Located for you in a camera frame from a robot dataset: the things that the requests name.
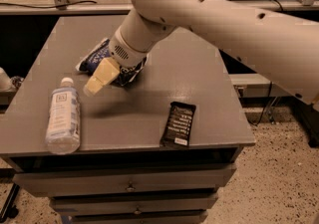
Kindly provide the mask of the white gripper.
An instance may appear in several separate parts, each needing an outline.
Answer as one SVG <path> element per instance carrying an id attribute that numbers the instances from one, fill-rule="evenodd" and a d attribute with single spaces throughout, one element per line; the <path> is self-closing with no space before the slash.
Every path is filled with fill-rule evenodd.
<path id="1" fill-rule="evenodd" d="M 88 97 L 116 79 L 120 65 L 129 68 L 140 63 L 150 51 L 150 40 L 134 29 L 119 27 L 110 40 L 109 51 L 112 57 L 103 58 L 84 85 L 83 91 Z"/>

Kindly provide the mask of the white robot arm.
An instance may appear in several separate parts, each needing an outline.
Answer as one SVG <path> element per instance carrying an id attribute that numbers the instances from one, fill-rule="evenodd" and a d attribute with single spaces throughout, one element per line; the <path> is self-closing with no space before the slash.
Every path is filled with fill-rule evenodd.
<path id="1" fill-rule="evenodd" d="M 319 106 L 319 23 L 227 0 L 131 0 L 133 9 L 84 86 L 95 95 L 182 27 L 275 83 Z"/>

